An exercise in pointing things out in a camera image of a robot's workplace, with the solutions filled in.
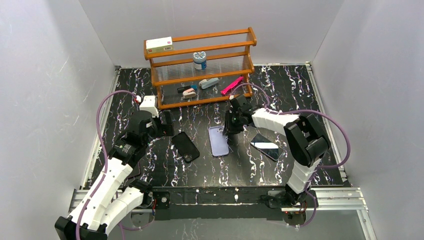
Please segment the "black phone case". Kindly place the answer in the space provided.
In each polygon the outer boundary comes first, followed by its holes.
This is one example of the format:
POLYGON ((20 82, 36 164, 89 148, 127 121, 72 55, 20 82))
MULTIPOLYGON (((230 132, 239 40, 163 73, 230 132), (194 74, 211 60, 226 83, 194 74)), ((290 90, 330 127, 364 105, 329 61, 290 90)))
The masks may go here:
POLYGON ((180 132, 173 136, 171 142, 176 147, 185 163, 191 163, 200 157, 198 148, 185 132, 180 132))

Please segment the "lavender phone case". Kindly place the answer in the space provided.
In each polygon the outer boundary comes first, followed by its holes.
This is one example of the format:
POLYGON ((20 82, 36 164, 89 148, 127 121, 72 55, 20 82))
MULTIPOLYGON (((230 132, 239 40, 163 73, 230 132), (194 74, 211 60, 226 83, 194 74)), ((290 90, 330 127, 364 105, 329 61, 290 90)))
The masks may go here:
POLYGON ((213 126, 208 129, 211 153, 214 157, 229 154, 228 139, 223 135, 224 126, 213 126))

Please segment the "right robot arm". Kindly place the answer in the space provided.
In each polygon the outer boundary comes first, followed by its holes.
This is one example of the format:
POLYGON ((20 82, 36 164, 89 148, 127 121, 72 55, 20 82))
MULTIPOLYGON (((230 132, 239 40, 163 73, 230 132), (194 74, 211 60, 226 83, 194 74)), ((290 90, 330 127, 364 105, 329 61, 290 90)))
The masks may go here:
POLYGON ((231 107, 225 113, 223 133, 235 135, 245 126, 252 126, 284 135, 294 158, 286 190, 293 195, 304 193, 319 162, 331 147, 327 134, 316 119, 322 113, 315 110, 278 112, 252 105, 242 94, 230 96, 229 102, 231 107))

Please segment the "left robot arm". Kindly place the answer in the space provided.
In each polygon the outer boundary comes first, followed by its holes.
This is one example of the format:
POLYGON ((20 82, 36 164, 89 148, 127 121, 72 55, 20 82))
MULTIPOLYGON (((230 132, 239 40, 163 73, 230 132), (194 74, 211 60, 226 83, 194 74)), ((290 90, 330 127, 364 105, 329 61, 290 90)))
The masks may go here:
POLYGON ((127 128, 115 139, 93 186, 67 217, 59 217, 55 230, 61 240, 106 240, 110 232, 133 209, 142 205, 152 187, 135 179, 117 196, 119 187, 132 173, 153 139, 174 134, 171 123, 160 119, 157 97, 136 96, 139 109, 127 128))

